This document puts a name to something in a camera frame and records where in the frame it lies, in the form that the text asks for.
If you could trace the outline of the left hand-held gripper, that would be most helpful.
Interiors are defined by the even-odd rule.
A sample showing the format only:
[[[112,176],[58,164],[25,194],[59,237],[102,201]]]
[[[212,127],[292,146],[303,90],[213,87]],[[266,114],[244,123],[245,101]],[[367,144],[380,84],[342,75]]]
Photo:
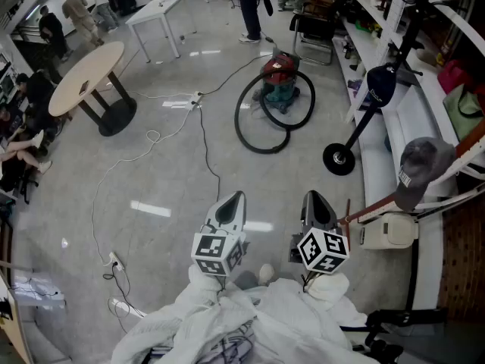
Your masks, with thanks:
[[[194,234],[191,259],[205,275],[229,277],[246,254],[246,195],[238,190],[217,201],[200,232]]]

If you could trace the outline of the person's left forearm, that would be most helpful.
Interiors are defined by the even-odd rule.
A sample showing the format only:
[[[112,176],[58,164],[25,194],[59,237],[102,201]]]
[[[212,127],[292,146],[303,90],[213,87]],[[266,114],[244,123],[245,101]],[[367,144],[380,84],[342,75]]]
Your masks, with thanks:
[[[114,348],[111,364],[142,364],[150,349],[170,349],[154,364],[195,364],[226,334],[255,318],[251,297],[233,282],[226,291],[216,278],[195,265],[188,270],[189,284],[175,299],[147,314]]]

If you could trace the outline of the person's right forearm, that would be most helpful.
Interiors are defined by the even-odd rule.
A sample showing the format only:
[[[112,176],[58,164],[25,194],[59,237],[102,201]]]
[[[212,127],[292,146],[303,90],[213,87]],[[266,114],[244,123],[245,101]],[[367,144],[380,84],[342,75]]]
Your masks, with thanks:
[[[258,319],[298,350],[320,350],[334,362],[344,361],[352,341],[343,327],[363,327],[368,317],[346,296],[348,278],[342,274],[312,278],[307,287],[279,278],[266,287],[257,306]]]

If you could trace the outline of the red and teal vacuum cleaner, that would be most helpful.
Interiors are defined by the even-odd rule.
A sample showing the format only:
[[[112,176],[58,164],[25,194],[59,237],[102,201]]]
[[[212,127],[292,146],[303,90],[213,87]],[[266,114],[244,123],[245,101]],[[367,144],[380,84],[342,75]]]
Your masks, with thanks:
[[[296,86],[297,76],[293,71],[299,68],[299,57],[274,48],[271,59],[261,69],[262,73],[271,74],[262,78],[261,92],[264,103],[286,114],[289,107],[299,96]]]

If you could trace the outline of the red wooden tripod stand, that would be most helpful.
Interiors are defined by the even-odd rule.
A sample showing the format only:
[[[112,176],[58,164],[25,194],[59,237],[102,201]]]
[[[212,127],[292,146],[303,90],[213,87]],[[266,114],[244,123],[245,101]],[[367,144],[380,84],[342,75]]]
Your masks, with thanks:
[[[463,170],[476,156],[485,152],[485,131],[480,132],[477,127],[472,131],[463,141],[454,147],[456,159],[449,165],[448,168],[439,176],[431,179],[427,183],[427,187],[441,184],[449,179],[452,175]],[[349,229],[349,224],[353,221],[364,222],[378,215],[390,212],[394,208],[398,208],[396,204],[396,193],[391,193],[378,202],[364,208],[356,213],[349,214],[340,218],[337,222],[346,230]]]

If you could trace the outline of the black round-base floor stand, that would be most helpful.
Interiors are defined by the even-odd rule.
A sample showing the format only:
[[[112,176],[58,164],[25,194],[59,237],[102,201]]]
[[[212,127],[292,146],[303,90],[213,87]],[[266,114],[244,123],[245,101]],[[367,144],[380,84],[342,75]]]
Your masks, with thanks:
[[[414,14],[411,16],[411,22],[403,37],[402,44],[398,49],[396,60],[391,63],[396,68],[396,74],[416,43],[416,38],[421,28],[428,3],[429,0],[415,0]],[[339,176],[345,176],[352,172],[355,167],[355,156],[351,148],[379,109],[375,105],[370,104],[346,143],[331,143],[325,148],[323,151],[323,162],[330,172]]]

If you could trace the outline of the person's left leg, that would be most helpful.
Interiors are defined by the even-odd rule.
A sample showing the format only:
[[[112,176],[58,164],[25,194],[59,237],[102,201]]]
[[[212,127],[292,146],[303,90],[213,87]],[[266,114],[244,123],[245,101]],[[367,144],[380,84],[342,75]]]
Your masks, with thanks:
[[[233,282],[240,290],[250,290],[260,287],[261,283],[257,275],[252,271],[243,271]]]

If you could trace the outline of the person's white shoe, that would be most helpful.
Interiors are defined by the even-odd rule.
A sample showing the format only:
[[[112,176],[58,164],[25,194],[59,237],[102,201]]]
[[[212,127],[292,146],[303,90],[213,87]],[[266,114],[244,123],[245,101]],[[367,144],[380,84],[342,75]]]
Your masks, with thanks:
[[[268,285],[272,278],[274,277],[275,270],[274,267],[269,264],[263,264],[263,266],[260,268],[259,273],[258,273],[258,285],[259,286],[264,286]]]

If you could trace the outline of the white metal shelving unit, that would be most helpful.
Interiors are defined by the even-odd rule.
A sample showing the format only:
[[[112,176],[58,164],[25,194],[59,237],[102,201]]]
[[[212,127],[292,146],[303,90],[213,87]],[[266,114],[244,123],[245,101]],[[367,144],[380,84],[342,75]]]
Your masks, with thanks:
[[[356,0],[383,30],[378,43],[373,44],[367,35],[359,35],[349,30],[349,35],[357,48],[365,70],[369,71],[384,62],[384,49],[388,42],[400,46],[403,35],[397,30],[397,20],[402,15],[402,3],[391,4],[390,13],[384,17],[371,0]],[[399,160],[408,141],[415,137],[435,133],[447,143],[457,146],[458,137],[443,105],[445,93],[438,82],[438,68],[421,61],[415,51],[406,59],[417,80],[418,103],[409,109],[399,111],[399,103],[405,97],[407,88],[399,84],[391,102],[378,115],[373,116],[369,125],[358,138],[365,186],[365,204],[368,206],[390,195],[397,186]],[[413,281],[409,285],[412,309],[434,309],[438,304],[440,279],[443,272],[443,220],[441,212],[460,202],[477,196],[476,191],[458,193],[455,185],[458,173],[468,174],[485,180],[470,166],[485,169],[485,152],[476,156],[462,171],[455,173],[441,184],[429,186],[424,201],[418,204],[418,212],[425,216],[419,220],[417,256],[411,268]]]

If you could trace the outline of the gray cap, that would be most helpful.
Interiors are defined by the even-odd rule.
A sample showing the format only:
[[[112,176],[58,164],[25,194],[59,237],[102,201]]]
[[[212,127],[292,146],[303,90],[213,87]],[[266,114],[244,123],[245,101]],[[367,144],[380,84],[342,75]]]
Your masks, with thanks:
[[[429,184],[444,175],[455,160],[455,147],[439,138],[424,136],[409,142],[400,158],[396,205],[404,212],[412,211]]]

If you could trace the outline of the person's white jacket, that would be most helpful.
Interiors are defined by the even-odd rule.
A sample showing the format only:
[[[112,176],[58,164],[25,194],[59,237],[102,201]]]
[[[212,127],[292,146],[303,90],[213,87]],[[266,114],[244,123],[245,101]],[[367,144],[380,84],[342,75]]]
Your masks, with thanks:
[[[257,306],[261,302],[266,287],[244,290],[251,297],[255,306],[255,318],[250,323],[250,330],[254,336],[252,349],[249,351],[250,364],[378,364],[355,351],[344,351],[343,362],[334,362],[320,350],[298,350],[283,342],[284,337],[272,328],[265,327],[258,319]]]

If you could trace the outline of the dark blue cap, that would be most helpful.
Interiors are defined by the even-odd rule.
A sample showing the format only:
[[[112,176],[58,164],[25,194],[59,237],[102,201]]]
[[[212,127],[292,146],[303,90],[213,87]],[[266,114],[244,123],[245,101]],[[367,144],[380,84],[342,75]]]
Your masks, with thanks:
[[[394,64],[386,63],[370,69],[367,73],[367,85],[371,104],[377,108],[386,106],[396,89],[396,68]]]

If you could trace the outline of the pink bag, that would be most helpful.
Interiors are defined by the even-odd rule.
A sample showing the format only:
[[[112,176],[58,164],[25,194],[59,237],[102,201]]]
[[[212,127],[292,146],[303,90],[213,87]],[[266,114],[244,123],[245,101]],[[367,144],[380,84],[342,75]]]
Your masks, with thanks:
[[[439,72],[437,79],[446,95],[458,86],[464,85],[465,88],[471,89],[474,85],[465,63],[460,60],[449,61]]]

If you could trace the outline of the black cantilever chair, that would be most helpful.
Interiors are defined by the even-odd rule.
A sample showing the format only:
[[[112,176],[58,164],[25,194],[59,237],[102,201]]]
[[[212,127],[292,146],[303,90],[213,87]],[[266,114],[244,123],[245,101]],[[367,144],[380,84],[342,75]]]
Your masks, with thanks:
[[[302,10],[293,15],[289,30],[294,32],[293,54],[300,60],[328,66],[333,59],[333,37],[337,27],[339,10],[345,0],[303,0]],[[320,49],[327,55],[326,61],[321,61],[297,52],[297,43],[306,43]]]

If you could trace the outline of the round wooden table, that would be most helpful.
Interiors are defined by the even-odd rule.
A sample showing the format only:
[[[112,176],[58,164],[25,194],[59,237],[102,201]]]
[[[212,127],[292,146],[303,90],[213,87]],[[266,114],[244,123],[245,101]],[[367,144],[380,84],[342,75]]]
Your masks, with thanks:
[[[137,103],[114,73],[124,49],[121,41],[109,42],[79,60],[56,86],[48,104],[49,114],[60,117],[80,107],[98,125],[104,137],[112,137],[127,127],[136,114]],[[97,90],[105,79],[120,95],[111,105]]]

